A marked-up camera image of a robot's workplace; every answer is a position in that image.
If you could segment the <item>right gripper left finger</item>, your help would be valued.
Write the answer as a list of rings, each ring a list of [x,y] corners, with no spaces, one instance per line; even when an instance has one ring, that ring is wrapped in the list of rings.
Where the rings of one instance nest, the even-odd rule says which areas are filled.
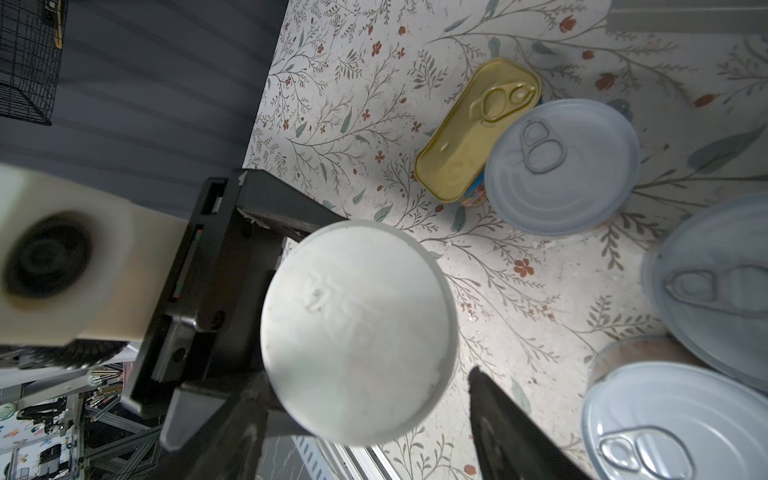
[[[282,412],[264,373],[185,383],[172,396],[149,479],[254,479]]]

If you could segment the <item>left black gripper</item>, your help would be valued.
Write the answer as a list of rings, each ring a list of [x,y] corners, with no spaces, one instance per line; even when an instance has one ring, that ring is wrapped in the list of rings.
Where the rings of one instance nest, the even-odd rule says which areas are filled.
[[[208,179],[125,383],[124,407],[160,416],[185,389],[226,398],[261,372],[261,312],[285,241],[342,219],[265,170]]]

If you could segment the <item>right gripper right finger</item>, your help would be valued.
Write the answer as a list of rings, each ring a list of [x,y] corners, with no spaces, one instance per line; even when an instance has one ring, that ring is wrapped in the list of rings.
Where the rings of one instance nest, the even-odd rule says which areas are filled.
[[[575,464],[481,371],[468,375],[473,443],[484,479],[587,479]]]

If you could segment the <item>orange label plastic-lid can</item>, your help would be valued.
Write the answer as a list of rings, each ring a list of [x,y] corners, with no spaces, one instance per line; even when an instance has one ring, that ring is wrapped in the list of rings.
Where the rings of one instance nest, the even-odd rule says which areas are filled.
[[[374,221],[310,234],[280,263],[261,353],[280,403],[311,434],[369,446],[419,425],[447,389],[458,315],[437,261]]]

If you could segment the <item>gold rectangular tin can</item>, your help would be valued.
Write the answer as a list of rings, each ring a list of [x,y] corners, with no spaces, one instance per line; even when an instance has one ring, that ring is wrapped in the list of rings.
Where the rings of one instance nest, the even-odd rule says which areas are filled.
[[[416,156],[416,179],[442,203],[481,204],[494,144],[541,96],[540,78],[527,67],[506,58],[484,62]]]

